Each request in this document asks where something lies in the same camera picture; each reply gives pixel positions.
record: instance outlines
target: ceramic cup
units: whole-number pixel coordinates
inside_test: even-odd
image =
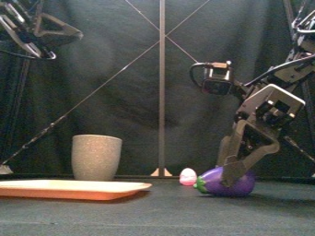
[[[75,180],[112,181],[119,168],[121,139],[112,136],[72,137],[71,165]]]

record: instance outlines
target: eggplant toy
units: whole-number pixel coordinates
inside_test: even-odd
[[[216,196],[247,196],[255,187],[255,175],[251,171],[231,186],[225,187],[221,182],[223,167],[205,171],[196,178],[193,187],[203,193]]]

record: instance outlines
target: black table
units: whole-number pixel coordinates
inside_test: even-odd
[[[111,201],[0,197],[0,235],[315,235],[315,185],[257,182],[248,197],[203,195],[176,179]]]

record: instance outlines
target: black backdrop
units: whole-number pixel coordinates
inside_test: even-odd
[[[17,121],[9,130],[12,118],[6,114],[22,62],[1,54],[2,159],[111,81],[51,134],[9,162],[13,171],[71,173],[71,138],[96,134],[123,139],[117,174],[149,175],[159,166],[160,112],[165,112],[169,172],[177,175],[189,167],[200,174],[212,168],[239,101],[231,96],[201,94],[189,81],[188,69],[195,60],[229,60],[236,79],[245,82],[271,65],[281,64],[291,50],[281,1],[165,1],[165,34],[169,32],[171,40],[165,39],[164,111],[159,107],[160,33],[153,27],[160,24],[159,1],[55,0],[45,1],[42,11],[73,25],[85,36],[55,50],[55,61],[30,62]],[[292,125],[292,137],[313,154],[304,112]],[[283,145],[276,155],[259,162],[255,171],[260,176],[309,176],[313,164]]]

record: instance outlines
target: black cable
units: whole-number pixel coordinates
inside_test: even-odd
[[[301,64],[301,63],[305,63],[311,60],[315,60],[315,54],[312,54],[311,56],[308,57],[304,57],[301,59],[297,59],[297,60],[293,60],[291,62],[287,62],[276,67],[273,67],[271,70],[268,70],[267,72],[264,72],[260,76],[257,76],[253,80],[251,80],[248,83],[244,84],[245,87],[249,87],[252,85],[255,85],[256,83],[260,82],[260,80],[263,78],[265,78],[267,76],[269,76],[273,72],[276,72],[277,70],[281,70],[281,69],[285,69],[293,65],[297,65],[297,64]]]
[[[52,61],[52,60],[56,59],[55,54],[53,54],[53,56],[49,57],[49,58],[37,58],[37,57],[33,57],[33,56],[29,56],[29,55],[22,55],[22,54],[18,54],[18,53],[8,52],[8,51],[1,50],[1,49],[0,49],[0,53],[5,53],[5,54],[8,54],[8,55],[12,55],[12,56],[20,57],[20,58],[22,58],[22,59],[28,59],[28,60]]]

